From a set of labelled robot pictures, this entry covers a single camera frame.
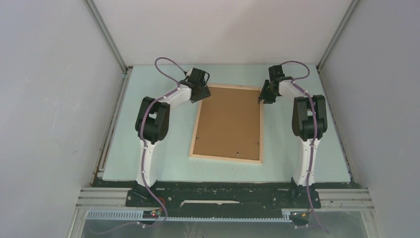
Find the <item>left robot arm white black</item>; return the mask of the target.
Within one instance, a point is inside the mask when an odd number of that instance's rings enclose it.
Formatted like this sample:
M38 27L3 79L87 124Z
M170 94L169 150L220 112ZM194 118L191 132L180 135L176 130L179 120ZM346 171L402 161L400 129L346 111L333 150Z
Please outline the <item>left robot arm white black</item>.
M170 111L177 106L196 103L211 96L208 87L210 74L198 68L185 73L185 79L176 83L176 87L163 96L144 97L135 122L135 130L141 141L141 159L136 182L145 187L138 193L137 199L144 206L152 206L157 199L151 187L157 180L157 172L152 162L155 147L165 139L169 131Z

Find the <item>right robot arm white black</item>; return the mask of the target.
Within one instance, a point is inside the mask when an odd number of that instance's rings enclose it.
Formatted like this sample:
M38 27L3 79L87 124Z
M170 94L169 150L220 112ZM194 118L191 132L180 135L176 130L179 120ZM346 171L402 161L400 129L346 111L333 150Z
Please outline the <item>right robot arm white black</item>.
M299 152L292 179L296 186L312 186L317 148L328 129L325 97L312 95L299 86L296 78L284 74L282 64L269 67L268 74L258 102L273 104L278 97L286 97L293 103L292 131L297 137Z

